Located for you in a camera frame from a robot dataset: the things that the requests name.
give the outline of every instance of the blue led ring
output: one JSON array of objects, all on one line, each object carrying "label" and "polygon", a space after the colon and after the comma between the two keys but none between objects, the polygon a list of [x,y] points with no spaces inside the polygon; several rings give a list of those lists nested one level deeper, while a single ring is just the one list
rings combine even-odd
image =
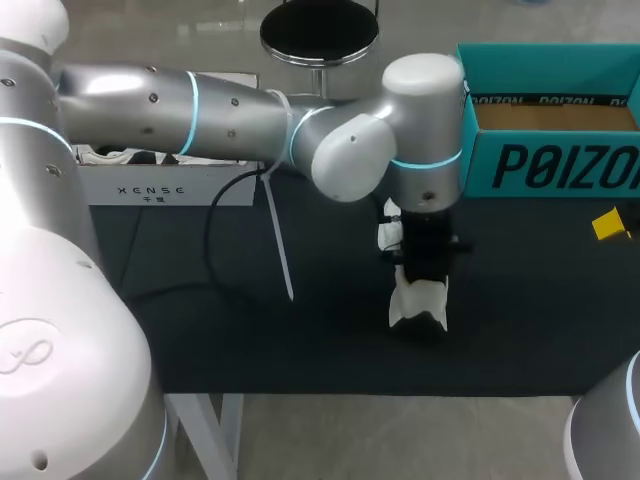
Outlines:
[{"label": "blue led ring", "polygon": [[314,115],[317,115],[320,112],[324,112],[325,110],[329,110],[330,108],[333,108],[333,107],[332,106],[327,106],[327,107],[318,108],[316,110],[309,110],[300,119],[300,122],[298,123],[298,125],[296,125],[296,128],[293,129],[293,133],[291,134],[291,142],[289,143],[289,158],[291,159],[291,164],[292,165],[295,166],[295,162],[293,161],[293,142],[296,139],[296,135],[298,134],[298,130],[300,130],[300,127],[302,127],[302,124],[304,122],[306,122],[307,120],[309,120],[311,117],[313,117]]},{"label": "blue led ring", "polygon": [[191,115],[191,127],[189,128],[189,136],[187,137],[187,141],[180,150],[178,155],[185,155],[189,149],[191,148],[191,144],[193,143],[193,139],[196,136],[196,130],[198,129],[198,111],[200,110],[200,91],[198,90],[198,82],[196,81],[196,76],[193,72],[187,72],[189,75],[189,79],[191,80],[191,89],[193,91],[193,113]]},{"label": "blue led ring", "polygon": [[149,467],[149,470],[147,470],[147,473],[145,474],[145,476],[142,477],[142,480],[149,480],[149,478],[151,478],[151,474],[153,473],[153,470],[156,468],[156,465],[160,460],[160,455],[162,455],[162,449],[164,448],[165,441],[167,440],[168,423],[169,423],[169,419],[167,418],[167,411],[165,410],[164,411],[164,431],[162,432],[162,441],[160,442],[160,446],[158,447],[158,451],[156,452],[156,457],[153,459],[153,462],[151,462],[151,466]]},{"label": "blue led ring", "polygon": [[638,359],[638,355],[640,352],[636,353],[631,362],[629,363],[629,368],[627,368],[627,377],[625,379],[625,387],[627,393],[627,403],[629,404],[629,413],[631,414],[631,418],[633,420],[633,424],[636,427],[636,431],[640,434],[640,415],[638,415],[638,408],[636,407],[636,400],[633,396],[633,387],[631,385],[631,376],[633,374],[633,367],[636,364],[636,360]]},{"label": "blue led ring", "polygon": [[69,142],[67,142],[62,135],[60,135],[55,130],[47,127],[46,125],[42,125],[41,123],[33,122],[25,118],[0,117],[0,125],[22,125],[23,127],[31,127],[40,130],[41,132],[48,133],[53,138],[62,143],[67,148],[67,150],[69,150],[69,152],[73,154],[73,148],[71,148]]},{"label": "blue led ring", "polygon": [[412,170],[433,170],[434,168],[444,167],[446,165],[449,165],[450,163],[455,162],[460,158],[460,155],[462,155],[462,150],[456,153],[453,157],[447,158],[446,160],[443,160],[441,162],[436,162],[436,163],[406,163],[406,162],[401,162],[400,160],[396,160],[395,158],[391,160],[391,163],[393,163],[398,167],[408,168]]}]

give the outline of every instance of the black table mat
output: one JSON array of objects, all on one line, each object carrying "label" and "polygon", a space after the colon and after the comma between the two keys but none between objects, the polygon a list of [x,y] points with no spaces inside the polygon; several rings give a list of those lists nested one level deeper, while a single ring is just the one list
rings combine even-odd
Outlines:
[{"label": "black table mat", "polygon": [[[426,345],[388,332],[393,272],[372,202],[333,203],[285,177],[273,188],[294,303],[260,188],[255,207],[214,215],[223,291],[132,303],[167,392],[580,394],[640,348],[640,245],[591,228],[610,201],[461,201],[457,231],[475,250],[450,279],[446,340]],[[146,209],[122,296],[204,281],[205,215]]]}]

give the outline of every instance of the black stool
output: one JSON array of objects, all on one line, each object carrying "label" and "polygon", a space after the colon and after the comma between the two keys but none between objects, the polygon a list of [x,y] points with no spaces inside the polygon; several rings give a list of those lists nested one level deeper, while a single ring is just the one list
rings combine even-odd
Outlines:
[{"label": "black stool", "polygon": [[375,12],[352,0],[283,3],[262,22],[262,45],[278,60],[310,68],[313,93],[326,97],[326,69],[359,60],[375,44],[378,2]]}]

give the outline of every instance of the cardboard box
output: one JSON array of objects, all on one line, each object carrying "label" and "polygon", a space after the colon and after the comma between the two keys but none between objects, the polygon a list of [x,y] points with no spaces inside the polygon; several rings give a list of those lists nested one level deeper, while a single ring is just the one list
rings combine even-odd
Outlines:
[{"label": "cardboard box", "polygon": [[461,44],[468,197],[637,197],[640,45]]},{"label": "cardboard box", "polygon": [[[258,77],[247,73],[205,73],[252,88]],[[78,166],[90,205],[204,206],[210,205],[224,185],[257,168],[255,162],[209,162],[179,157],[182,165],[97,165]],[[221,199],[220,205],[252,206],[256,178],[249,177]]]}]

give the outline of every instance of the white box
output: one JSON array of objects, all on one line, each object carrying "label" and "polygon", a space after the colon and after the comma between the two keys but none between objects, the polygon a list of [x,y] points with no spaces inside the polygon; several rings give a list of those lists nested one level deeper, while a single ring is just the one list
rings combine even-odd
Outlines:
[{"label": "white box", "polygon": [[[258,87],[258,77],[247,73],[206,73],[212,77]],[[89,205],[203,206],[229,181],[257,168],[254,162],[206,164],[190,157],[186,165],[91,165],[78,166]],[[220,205],[252,206],[256,177],[234,185]]]}]

